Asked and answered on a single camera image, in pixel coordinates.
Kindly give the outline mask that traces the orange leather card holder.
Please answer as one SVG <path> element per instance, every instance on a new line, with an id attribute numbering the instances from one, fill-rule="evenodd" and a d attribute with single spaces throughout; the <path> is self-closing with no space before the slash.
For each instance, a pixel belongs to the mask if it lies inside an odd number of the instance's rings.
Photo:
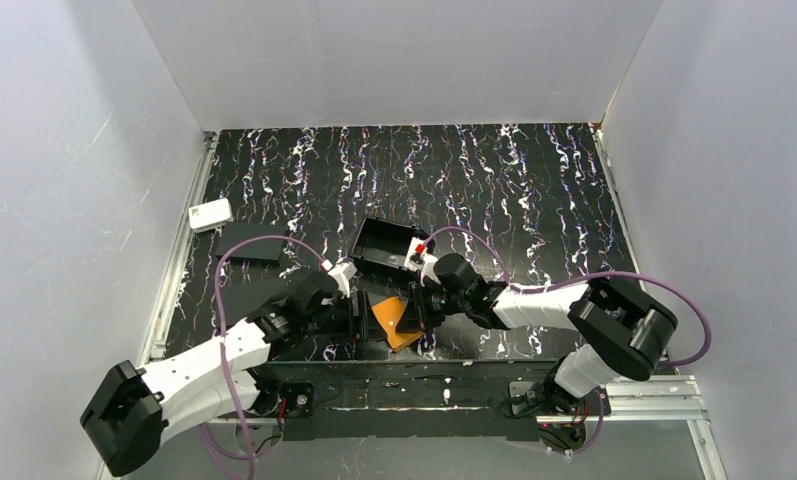
<path id="1" fill-rule="evenodd" d="M 386 334 L 386 343 L 393 352 L 399 352 L 419 340 L 420 330 L 402 333 L 397 330 L 406 307 L 399 297 L 389 297 L 372 306 L 375 320 Z"/>

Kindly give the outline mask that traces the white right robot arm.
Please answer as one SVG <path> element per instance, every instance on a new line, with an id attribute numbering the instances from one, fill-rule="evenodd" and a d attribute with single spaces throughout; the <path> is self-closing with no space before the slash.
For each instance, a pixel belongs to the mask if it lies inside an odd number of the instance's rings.
<path id="1" fill-rule="evenodd" d="M 487 281 L 459 254 L 407 254 L 418 275 L 402 324 L 426 331 L 463 314 L 489 330 L 548 327 L 578 332 L 584 345 L 559 360 L 539 397 L 573 403 L 618 378 L 646 381 L 675 333 L 678 319 L 628 272 L 610 272 L 563 286 Z"/>

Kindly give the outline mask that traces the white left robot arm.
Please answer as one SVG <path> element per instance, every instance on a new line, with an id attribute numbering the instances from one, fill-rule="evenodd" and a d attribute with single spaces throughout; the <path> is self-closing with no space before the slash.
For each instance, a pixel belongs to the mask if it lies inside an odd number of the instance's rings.
<path id="1" fill-rule="evenodd" d="M 365 293 L 310 271 L 271 282 L 238 303 L 218 335 L 173 357 L 108 369 L 79 423 L 114 477 L 146 464 L 168 440 L 211 419 L 251 408 L 261 391 L 253 369 L 307 337 L 354 337 L 370 317 Z"/>

